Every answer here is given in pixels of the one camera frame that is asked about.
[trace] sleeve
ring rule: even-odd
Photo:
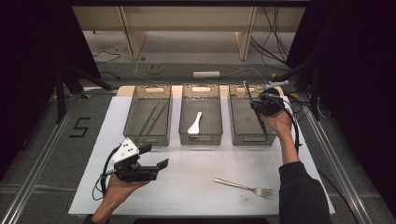
[[[279,168],[279,221],[284,223],[332,223],[324,189],[302,162]]]
[[[92,215],[87,215],[82,224],[96,224],[91,220]]]

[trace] plastic spoon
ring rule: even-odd
[[[195,122],[187,130],[188,134],[198,134],[199,133],[199,120],[201,118],[201,115],[202,115],[202,112],[198,112],[197,118],[195,119]]]

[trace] human hand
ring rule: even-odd
[[[111,175],[105,198],[91,217],[95,223],[105,223],[111,214],[137,189],[147,185],[150,181],[125,182],[115,174]]]
[[[126,182],[120,180],[115,174],[111,175],[104,202],[122,204],[135,190],[147,185],[150,181]]]
[[[279,113],[273,116],[263,115],[261,116],[261,119],[266,121],[278,136],[283,133],[289,134],[291,132],[292,122],[289,115],[284,110],[281,110]]]

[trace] table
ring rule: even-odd
[[[132,217],[256,217],[278,215],[278,167],[282,165],[279,141],[269,147],[232,145],[227,102],[227,86],[221,86],[223,136],[221,145],[182,146],[178,137],[181,87],[173,87],[173,108],[168,147],[155,147],[139,160],[155,165],[169,158],[156,181],[137,190],[113,214]],[[122,135],[132,97],[111,100],[85,173],[78,186],[69,214],[92,214],[101,201],[92,199],[92,188],[103,170],[110,151],[125,138]],[[320,180],[303,135],[300,158],[307,172]],[[276,195],[264,199],[252,192],[213,182],[218,177],[250,187],[271,188]],[[334,214],[329,202],[330,213]]]

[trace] fork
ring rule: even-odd
[[[232,187],[236,187],[236,188],[240,188],[240,189],[247,189],[247,190],[252,191],[257,196],[264,197],[264,198],[274,195],[273,189],[259,189],[259,188],[251,189],[246,186],[235,184],[233,182],[223,180],[223,179],[218,179],[218,178],[213,178],[213,181],[215,181],[216,183],[219,183],[219,184],[223,184],[223,185],[228,185],[228,186],[232,186]]]

